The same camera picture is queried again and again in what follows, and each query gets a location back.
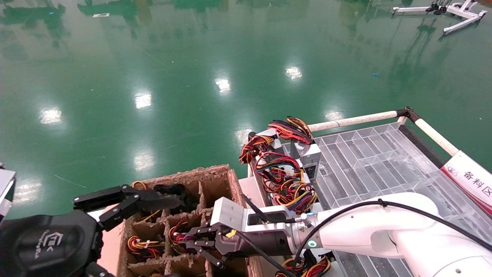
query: cardboard box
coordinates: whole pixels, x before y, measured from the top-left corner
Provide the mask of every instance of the cardboard box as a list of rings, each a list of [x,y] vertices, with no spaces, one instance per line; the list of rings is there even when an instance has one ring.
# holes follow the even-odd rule
[[[180,183],[186,187],[188,193],[199,199],[198,207],[191,213],[170,215],[164,211],[156,223],[139,222],[142,218],[137,214],[123,223],[123,235],[120,243],[120,257],[118,262],[118,277],[148,276],[153,271],[164,274],[180,274],[181,277],[222,277],[233,274],[235,277],[260,277],[261,265],[259,257],[234,259],[226,262],[226,271],[212,265],[201,255],[177,253],[171,247],[167,234],[176,223],[186,219],[192,227],[204,224],[210,219],[215,200],[227,197],[246,207],[241,197],[239,181],[228,165],[197,168],[184,173],[143,181],[149,189],[156,184],[171,185]],[[141,239],[151,240],[157,235],[166,236],[165,253],[158,259],[149,259],[137,263],[133,254],[125,246],[129,237],[137,235]]]

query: black wire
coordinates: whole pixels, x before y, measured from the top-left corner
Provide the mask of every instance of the black wire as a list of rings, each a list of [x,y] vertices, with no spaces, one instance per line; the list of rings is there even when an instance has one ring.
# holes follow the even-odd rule
[[[258,252],[258,254],[260,254],[263,258],[265,258],[265,260],[267,260],[267,262],[269,262],[271,265],[276,267],[278,270],[280,270],[286,276],[296,277],[295,273],[293,274],[293,273],[290,273],[288,270],[286,270],[282,265],[280,265],[278,262],[276,262],[274,259],[272,259],[270,256],[268,256],[265,252],[263,252],[263,250],[261,250],[258,246],[256,246],[254,244],[254,242],[252,242],[250,239],[248,239],[243,233],[236,231],[236,235],[241,237],[241,239],[245,240],[249,245],[251,245],[251,247],[253,247],[254,250],[256,250],[256,252]]]
[[[397,208],[402,208],[402,209],[406,209],[406,210],[409,210],[409,211],[413,211],[413,212],[416,212],[418,214],[421,214],[423,216],[426,216],[428,218],[431,218],[439,223],[442,223],[446,226],[448,226],[449,228],[451,229],[454,229],[455,231],[461,233],[462,235],[468,237],[469,239],[473,240],[474,242],[476,242],[477,244],[479,244],[480,246],[482,246],[483,248],[489,250],[492,252],[492,245],[486,243],[485,241],[483,241],[481,238],[477,237],[476,235],[474,234],[471,234],[469,233],[468,231],[462,229],[461,227],[459,226],[456,226],[455,224],[451,223],[451,222],[448,222],[438,216],[435,216],[433,214],[430,214],[426,211],[423,211],[423,210],[420,210],[420,209],[417,209],[417,208],[414,208],[414,207],[411,207],[411,206],[407,206],[407,205],[404,205],[404,204],[400,204],[400,203],[395,203],[395,202],[387,202],[387,201],[382,201],[381,199],[378,199],[378,201],[367,201],[367,202],[360,202],[360,203],[356,203],[352,206],[349,206],[349,207],[346,207],[344,209],[341,209],[339,211],[337,211],[336,213],[330,215],[327,219],[323,220],[320,224],[318,224],[306,237],[306,239],[301,243],[301,245],[299,246],[299,248],[297,249],[297,253],[296,253],[296,257],[294,258],[294,265],[292,266],[292,268],[294,269],[296,267],[296,265],[299,263],[299,259],[301,257],[301,252],[302,250],[304,249],[304,246],[306,246],[306,243],[308,242],[308,240],[316,233],[319,231],[319,229],[321,229],[323,226],[325,226],[328,222],[332,221],[335,217],[343,214],[343,213],[346,213],[350,210],[353,210],[355,208],[359,208],[359,207],[363,207],[363,206],[369,206],[369,205],[381,205],[383,206],[383,208],[385,208],[386,206],[393,206],[393,207],[397,207]]]
[[[256,215],[263,220],[264,223],[295,223],[296,219],[295,218],[289,218],[285,220],[277,220],[269,217],[266,215],[264,212],[262,212],[253,202],[244,194],[242,193],[241,196],[243,199],[246,201],[246,203],[251,207],[251,209],[256,213]]]

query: white robotic arm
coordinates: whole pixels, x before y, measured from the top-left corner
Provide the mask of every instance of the white robotic arm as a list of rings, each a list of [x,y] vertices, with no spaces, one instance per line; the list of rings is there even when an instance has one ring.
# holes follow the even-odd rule
[[[378,200],[407,205],[439,216],[432,200],[417,193],[391,194],[365,202]],[[269,250],[270,253],[272,244],[275,244],[271,238],[285,236],[292,253],[300,247],[323,247],[382,258],[403,258],[415,277],[492,276],[492,252],[483,246],[424,215],[384,206],[363,206],[340,214],[309,237],[306,246],[301,242],[307,239],[318,224],[347,207],[303,214],[300,217],[283,206],[265,207],[260,210],[266,215],[283,214],[287,221],[251,224],[250,218],[256,214],[253,210],[221,198],[215,203],[210,225],[225,225],[238,230],[258,245],[265,245],[265,252]],[[225,254],[227,251],[222,251],[221,245],[233,243],[233,240],[227,238],[224,241],[217,237],[215,244]]]
[[[398,193],[380,198],[439,216],[432,200],[421,194]],[[343,208],[320,212],[316,220],[321,222]],[[321,228],[319,237],[325,249],[403,258],[415,277],[492,276],[490,251],[441,223],[397,207],[354,209]]]

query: green epoxy floor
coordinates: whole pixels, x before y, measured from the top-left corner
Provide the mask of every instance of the green epoxy floor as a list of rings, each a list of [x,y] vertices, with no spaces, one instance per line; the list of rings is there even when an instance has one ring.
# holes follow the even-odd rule
[[[229,163],[245,177],[246,134],[287,115],[310,124],[411,105],[492,169],[492,14],[440,39],[456,19],[392,18],[400,0],[3,3],[11,218],[68,212],[77,195],[200,166]],[[286,74],[294,67],[302,76]]]

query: white metal stand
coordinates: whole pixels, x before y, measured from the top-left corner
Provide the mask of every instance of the white metal stand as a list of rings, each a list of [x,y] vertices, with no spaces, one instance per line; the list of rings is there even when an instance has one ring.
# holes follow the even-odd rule
[[[480,11],[480,13],[476,14],[471,11],[471,8],[477,4],[476,0],[466,0],[465,3],[453,3],[447,7],[447,12],[451,15],[458,15],[460,17],[466,18],[465,21],[461,21],[458,24],[455,24],[451,27],[444,28],[443,35],[448,35],[449,33],[456,31],[460,28],[463,28],[475,21],[478,21],[484,17],[487,13],[486,10]],[[425,12],[429,7],[411,7],[411,8],[400,8],[393,7],[393,14],[396,13],[405,13],[405,12]]]

